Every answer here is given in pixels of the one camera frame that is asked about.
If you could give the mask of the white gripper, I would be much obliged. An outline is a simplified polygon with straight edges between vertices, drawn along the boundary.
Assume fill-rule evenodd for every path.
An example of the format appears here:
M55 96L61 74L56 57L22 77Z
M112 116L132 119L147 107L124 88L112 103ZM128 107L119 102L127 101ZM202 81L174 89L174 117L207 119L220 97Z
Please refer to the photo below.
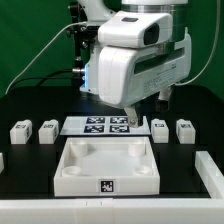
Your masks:
M185 33L182 41L174 44L169 53L161 53L159 45L144 49L107 46L99 56L99 97L112 107L126 107L124 111L129 126L137 128L137 112L130 105L161 90L156 110L167 111L172 94L171 85L186 78L190 68L191 37L188 33Z

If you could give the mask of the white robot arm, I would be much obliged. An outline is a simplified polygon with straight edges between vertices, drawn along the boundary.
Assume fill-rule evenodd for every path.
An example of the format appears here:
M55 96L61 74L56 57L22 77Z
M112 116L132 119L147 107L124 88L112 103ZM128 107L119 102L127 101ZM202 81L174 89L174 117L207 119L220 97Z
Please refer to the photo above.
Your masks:
M155 93L167 102L172 86L189 75L188 0L121 0L117 12L103 0L78 3L86 29L96 32L81 89L123 109L137 128L142 125L138 103Z

